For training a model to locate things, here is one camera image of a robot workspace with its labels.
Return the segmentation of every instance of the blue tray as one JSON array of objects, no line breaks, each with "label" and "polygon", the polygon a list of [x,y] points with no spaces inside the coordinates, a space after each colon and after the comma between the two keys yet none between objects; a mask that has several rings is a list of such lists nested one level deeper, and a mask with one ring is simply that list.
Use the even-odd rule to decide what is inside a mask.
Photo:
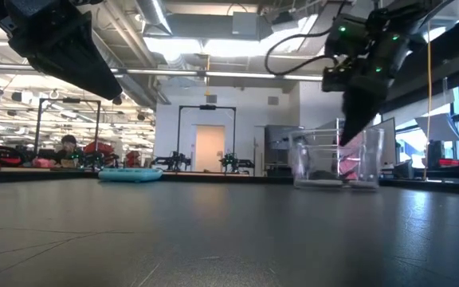
[{"label": "blue tray", "polygon": [[153,168],[109,168],[99,172],[99,179],[141,183],[160,179],[162,175],[163,171]]}]

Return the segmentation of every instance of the yellow cable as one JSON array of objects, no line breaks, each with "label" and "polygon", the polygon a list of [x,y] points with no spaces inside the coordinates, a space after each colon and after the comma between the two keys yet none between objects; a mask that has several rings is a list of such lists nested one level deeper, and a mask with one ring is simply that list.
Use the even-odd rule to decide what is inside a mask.
[{"label": "yellow cable", "polygon": [[426,165],[424,166],[423,179],[426,180],[426,173],[428,171],[428,154],[430,144],[430,112],[431,112],[431,96],[432,96],[432,78],[431,78],[431,39],[430,39],[431,22],[428,21],[428,128],[426,135]]}]

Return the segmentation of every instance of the white door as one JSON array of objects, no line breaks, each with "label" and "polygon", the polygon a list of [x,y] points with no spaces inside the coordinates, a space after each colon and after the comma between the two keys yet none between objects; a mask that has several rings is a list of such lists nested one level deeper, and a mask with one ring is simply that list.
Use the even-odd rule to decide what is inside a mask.
[{"label": "white door", "polygon": [[196,131],[196,171],[221,172],[224,155],[224,126],[198,125]]}]

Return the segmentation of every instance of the dark table surface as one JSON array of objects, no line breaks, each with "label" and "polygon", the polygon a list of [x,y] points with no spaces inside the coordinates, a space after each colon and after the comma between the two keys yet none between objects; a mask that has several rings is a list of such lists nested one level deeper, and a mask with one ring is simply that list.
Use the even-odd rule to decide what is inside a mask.
[{"label": "dark table surface", "polygon": [[459,286],[459,195],[1,183],[0,286]]}]

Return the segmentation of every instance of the person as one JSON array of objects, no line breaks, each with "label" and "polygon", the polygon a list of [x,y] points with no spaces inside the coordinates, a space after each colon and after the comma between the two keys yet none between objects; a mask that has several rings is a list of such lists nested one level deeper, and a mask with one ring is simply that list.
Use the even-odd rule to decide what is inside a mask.
[{"label": "person", "polygon": [[77,163],[72,162],[72,154],[76,150],[77,147],[77,140],[72,135],[66,135],[61,138],[61,144],[63,148],[56,153],[56,156],[51,163],[54,166],[62,166],[62,167],[75,167]]}]

